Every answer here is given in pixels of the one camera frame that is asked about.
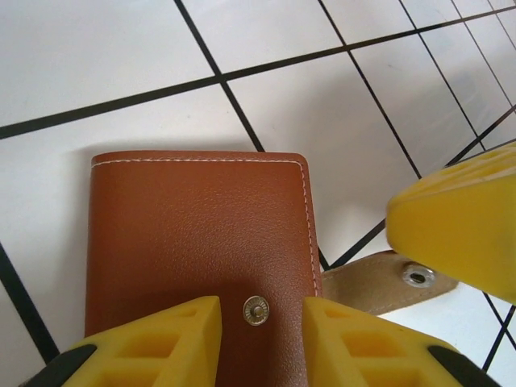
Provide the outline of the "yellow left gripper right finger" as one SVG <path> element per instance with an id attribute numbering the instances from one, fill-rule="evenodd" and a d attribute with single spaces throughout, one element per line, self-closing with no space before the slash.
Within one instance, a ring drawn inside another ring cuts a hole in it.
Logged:
<path id="1" fill-rule="evenodd" d="M 307 297 L 302 337 L 309 387 L 498 387 L 449 343 Z"/>

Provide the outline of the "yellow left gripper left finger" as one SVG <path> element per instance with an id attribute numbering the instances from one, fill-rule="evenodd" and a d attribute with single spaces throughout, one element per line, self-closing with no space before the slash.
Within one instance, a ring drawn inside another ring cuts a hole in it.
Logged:
<path id="1" fill-rule="evenodd" d="M 83 339 L 23 387 L 214 387 L 221 338 L 218 297 L 196 298 Z"/>

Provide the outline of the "brown leather card holder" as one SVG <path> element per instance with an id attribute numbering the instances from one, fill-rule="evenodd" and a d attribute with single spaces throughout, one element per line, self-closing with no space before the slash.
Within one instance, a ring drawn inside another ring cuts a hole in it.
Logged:
<path id="1" fill-rule="evenodd" d="M 383 314 L 457 283 L 407 284 L 379 252 L 322 273 L 306 160 L 294 153 L 126 151 L 95 156 L 85 334 L 203 296 L 220 300 L 216 387 L 307 387 L 302 302 Z"/>

